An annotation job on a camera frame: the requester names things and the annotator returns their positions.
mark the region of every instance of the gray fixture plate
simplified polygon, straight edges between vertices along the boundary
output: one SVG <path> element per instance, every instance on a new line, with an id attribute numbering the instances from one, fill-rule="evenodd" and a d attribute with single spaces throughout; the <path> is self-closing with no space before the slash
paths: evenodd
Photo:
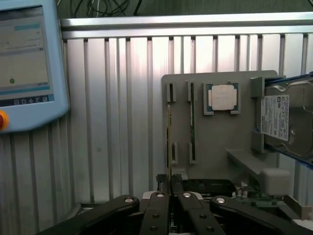
<path id="1" fill-rule="evenodd" d="M 251 99 L 250 78 L 277 76 L 273 70 L 220 72 L 165 75 L 162 78 L 163 130 L 166 141 L 167 105 L 171 105 L 172 143 L 177 144 L 175 169 L 185 169 L 188 178 L 211 178 L 236 180 L 243 170 L 227 160 L 226 149 L 241 149 L 250 152 L 251 133 L 256 127 L 256 101 Z M 190 102 L 188 82 L 194 82 L 196 89 L 196 164 L 190 164 Z M 204 115 L 203 85 L 224 85 L 228 82 L 239 84 L 240 113 L 215 111 Z M 168 103 L 168 84 L 176 97 Z M 276 154 L 263 159 L 268 166 L 276 167 Z"/>

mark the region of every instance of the corrugated metal wall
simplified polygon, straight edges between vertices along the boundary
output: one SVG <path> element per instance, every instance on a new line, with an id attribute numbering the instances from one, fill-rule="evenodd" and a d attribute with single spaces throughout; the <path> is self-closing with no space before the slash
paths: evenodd
<path id="1" fill-rule="evenodd" d="M 70 114 L 0 137 L 1 234 L 32 235 L 61 221 L 75 202 L 141 197 L 155 189 L 155 176 L 166 166 L 164 74 L 298 75 L 313 71 L 313 35 L 71 39 L 65 54 Z M 280 156 L 280 166 L 294 174 L 294 160 Z"/>

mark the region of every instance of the white label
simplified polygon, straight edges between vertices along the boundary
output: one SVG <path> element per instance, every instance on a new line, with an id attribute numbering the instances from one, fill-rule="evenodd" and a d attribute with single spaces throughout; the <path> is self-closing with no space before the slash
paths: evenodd
<path id="1" fill-rule="evenodd" d="M 289 95 L 267 95 L 262 98 L 261 133 L 288 141 Z"/>

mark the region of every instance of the screw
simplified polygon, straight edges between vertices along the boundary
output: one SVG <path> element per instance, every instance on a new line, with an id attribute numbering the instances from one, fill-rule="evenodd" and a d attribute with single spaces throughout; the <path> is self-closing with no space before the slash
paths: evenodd
<path id="1" fill-rule="evenodd" d="M 220 198 L 220 197 L 217 198 L 216 201 L 217 201 L 218 203 L 225 203 L 225 199 Z"/>
<path id="2" fill-rule="evenodd" d="M 157 230 L 157 227 L 156 227 L 156 226 L 151 226 L 151 227 L 150 227 L 150 230 L 151 230 L 151 231 L 156 231 L 156 230 Z"/>
<path id="3" fill-rule="evenodd" d="M 129 203 L 129 202 L 133 202 L 134 200 L 132 198 L 126 198 L 125 202 Z"/>
<path id="4" fill-rule="evenodd" d="M 214 232 L 214 228 L 212 228 L 212 227 L 206 227 L 206 229 L 207 229 L 209 232 Z"/>
<path id="5" fill-rule="evenodd" d="M 185 192 L 185 193 L 183 194 L 183 196 L 188 198 L 188 197 L 191 197 L 191 194 L 188 193 L 188 192 Z"/>

